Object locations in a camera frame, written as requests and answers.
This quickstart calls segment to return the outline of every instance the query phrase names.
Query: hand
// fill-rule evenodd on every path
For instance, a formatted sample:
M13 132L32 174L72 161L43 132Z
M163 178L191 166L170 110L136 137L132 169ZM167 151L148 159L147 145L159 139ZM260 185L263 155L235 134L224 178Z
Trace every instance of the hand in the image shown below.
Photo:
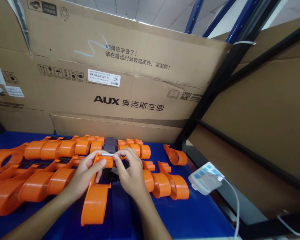
M73 201L79 199L89 186L92 176L97 172L95 182L98 183L102 175L102 168L107 163L106 159L102 159L100 162L93 165L94 159L97 153L108 153L102 150L96 150L90 153L84 159L81 160L76 173L74 174L69 185L63 190L63 193L67 195Z
M136 151L131 148L126 148L116 152L113 155L119 173L119 178L123 189L135 200L139 200L148 194L146 184L143 177L142 161L138 157ZM125 169L120 157L125 156L129 161L130 166Z

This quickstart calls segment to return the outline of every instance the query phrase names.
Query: left hand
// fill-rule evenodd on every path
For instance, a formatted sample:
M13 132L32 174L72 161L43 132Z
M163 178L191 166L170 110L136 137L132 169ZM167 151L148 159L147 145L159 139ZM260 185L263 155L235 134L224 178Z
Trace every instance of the left hand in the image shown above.
M67 198L70 198L73 201L79 199L88 188L90 180L96 172L97 176L95 182L99 182L102 175L102 168L107 161L106 159L102 159L100 162L92 165L97 153L108 152L103 150L96 150L81 160L72 180L70 181L69 185L63 190L63 194L66 194Z

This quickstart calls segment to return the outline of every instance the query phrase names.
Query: qr code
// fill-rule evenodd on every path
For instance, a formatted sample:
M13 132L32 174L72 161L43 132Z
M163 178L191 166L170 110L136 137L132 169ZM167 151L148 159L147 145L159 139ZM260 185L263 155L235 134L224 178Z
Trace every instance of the qr code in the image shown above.
M191 93L183 92L180 99L181 100L189 100L190 96L191 96Z

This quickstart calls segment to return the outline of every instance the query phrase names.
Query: blue table surface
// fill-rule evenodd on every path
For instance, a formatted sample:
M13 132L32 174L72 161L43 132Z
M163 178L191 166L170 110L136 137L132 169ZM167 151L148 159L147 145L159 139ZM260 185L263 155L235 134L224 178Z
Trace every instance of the blue table surface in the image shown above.
M41 140L46 135L4 132L0 135L0 149L17 147L24 142ZM163 144L144 143L150 146L151 158L159 172L157 161L168 162L171 174L182 176L189 187L188 200L174 201L170 197L156 199L152 196L158 213L173 239L229 237L234 229L218 206L208 196L195 191L188 180L192 173L188 166L173 166ZM54 196L40 203L23 203L13 213L0 217L0 238L42 208ZM105 220L102 225L80 226L83 195L51 227L43 239L143 239L140 216L134 201L124 192L120 182L112 184L108 193Z

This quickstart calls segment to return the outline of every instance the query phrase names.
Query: recycling symbol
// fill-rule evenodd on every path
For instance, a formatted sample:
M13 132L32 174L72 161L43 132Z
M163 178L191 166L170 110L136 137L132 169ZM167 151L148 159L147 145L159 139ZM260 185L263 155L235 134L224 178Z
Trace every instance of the recycling symbol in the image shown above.
M65 7L62 7L60 10L60 15L61 15L61 17L64 18L64 20L68 19L68 17L69 17L68 10Z

